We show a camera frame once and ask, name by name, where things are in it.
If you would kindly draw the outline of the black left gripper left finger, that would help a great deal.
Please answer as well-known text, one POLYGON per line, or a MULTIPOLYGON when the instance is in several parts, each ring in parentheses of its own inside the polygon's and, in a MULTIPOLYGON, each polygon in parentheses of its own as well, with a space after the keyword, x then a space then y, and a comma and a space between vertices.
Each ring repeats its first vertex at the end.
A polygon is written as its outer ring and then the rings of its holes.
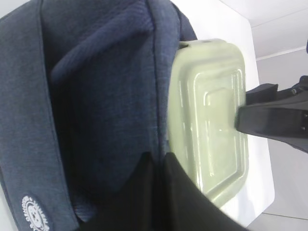
POLYGON ((163 221, 163 189, 160 168, 151 153, 143 153, 128 181, 117 193, 119 221, 163 221))

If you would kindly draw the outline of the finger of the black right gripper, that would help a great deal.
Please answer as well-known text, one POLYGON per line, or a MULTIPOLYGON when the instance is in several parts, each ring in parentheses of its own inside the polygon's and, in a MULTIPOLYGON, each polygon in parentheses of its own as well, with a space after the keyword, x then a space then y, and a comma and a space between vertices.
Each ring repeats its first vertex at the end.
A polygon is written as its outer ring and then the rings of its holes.
POLYGON ((239 108, 235 128, 246 134, 279 137, 279 122, 286 109, 282 104, 253 104, 239 108))
POLYGON ((278 92, 278 84, 262 84, 246 92, 246 105, 274 101, 278 92))

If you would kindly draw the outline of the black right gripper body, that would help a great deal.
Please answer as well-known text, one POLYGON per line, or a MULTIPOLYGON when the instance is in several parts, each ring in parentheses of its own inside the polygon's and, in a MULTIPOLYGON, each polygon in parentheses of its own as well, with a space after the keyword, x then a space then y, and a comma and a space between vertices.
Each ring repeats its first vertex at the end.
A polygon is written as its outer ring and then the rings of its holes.
POLYGON ((286 112, 279 122, 278 140, 308 152, 308 77, 302 76, 291 88, 276 93, 286 112))

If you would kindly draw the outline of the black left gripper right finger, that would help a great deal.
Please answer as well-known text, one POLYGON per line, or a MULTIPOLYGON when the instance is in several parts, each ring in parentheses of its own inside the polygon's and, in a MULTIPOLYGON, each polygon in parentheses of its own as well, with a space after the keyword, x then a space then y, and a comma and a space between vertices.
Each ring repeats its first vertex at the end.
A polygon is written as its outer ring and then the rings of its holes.
POLYGON ((167 153, 160 168, 163 180, 163 221, 119 221, 117 194, 81 231, 244 231, 245 227, 208 200, 187 176, 173 153, 167 153))

